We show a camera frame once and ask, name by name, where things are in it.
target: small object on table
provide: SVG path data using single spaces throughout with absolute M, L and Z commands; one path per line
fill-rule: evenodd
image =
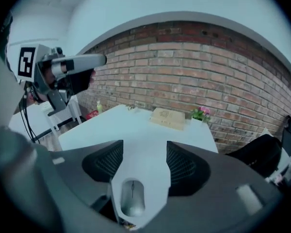
M 172 129 L 183 130 L 185 114 L 179 111 L 156 108 L 151 115 L 150 121 Z
M 91 113 L 89 113 L 89 114 L 86 115 L 86 120 L 89 120 L 89 119 L 91 119 L 93 117 L 96 117 L 98 115 L 99 115 L 98 110 L 92 111 Z
M 192 118 L 208 123 L 210 120 L 209 114 L 210 114 L 210 109 L 205 106 L 201 106 L 193 110 Z
M 99 100 L 97 101 L 97 110 L 98 110 L 98 113 L 99 113 L 99 114 L 102 113 L 102 105 L 101 105 L 101 103 L 100 103 Z

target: green bottle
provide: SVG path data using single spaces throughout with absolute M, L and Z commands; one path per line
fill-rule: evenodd
M 98 113 L 99 114 L 102 113 L 102 105 L 100 104 L 100 101 L 99 100 L 97 101 L 97 110 L 98 110 Z

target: pink flower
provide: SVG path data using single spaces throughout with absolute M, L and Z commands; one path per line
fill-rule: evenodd
M 210 114 L 210 109 L 205 106 L 200 107 L 200 110 L 203 111 L 206 115 Z

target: potted plant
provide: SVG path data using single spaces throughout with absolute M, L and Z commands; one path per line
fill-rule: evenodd
M 209 114 L 210 114 L 210 109 L 205 106 L 201 106 L 193 110 L 192 118 L 208 123 L 210 120 Z

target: wall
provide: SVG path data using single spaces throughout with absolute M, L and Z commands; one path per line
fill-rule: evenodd
M 189 113 L 211 109 L 220 151 L 239 149 L 264 127 L 281 136 L 291 115 L 291 74 L 265 48 L 232 30 L 196 22 L 145 25 L 116 35 L 87 53 L 104 53 L 94 84 L 78 95 L 88 112 L 135 104 Z
M 125 30 L 187 20 L 220 25 L 257 41 L 291 71 L 291 27 L 272 0 L 84 0 L 68 29 L 69 54 Z
M 65 36 L 69 20 L 70 13 L 61 9 L 38 4 L 16 6 L 13 10 L 13 23 L 7 53 L 12 71 L 17 74 L 18 55 L 22 44 L 39 43 L 50 48 L 60 46 L 65 51 Z M 31 105 L 27 110 L 30 126 L 36 135 L 50 129 L 40 105 Z M 68 109 L 51 116 L 56 123 L 63 122 L 70 117 Z M 29 138 L 20 113 L 13 115 L 9 127 Z

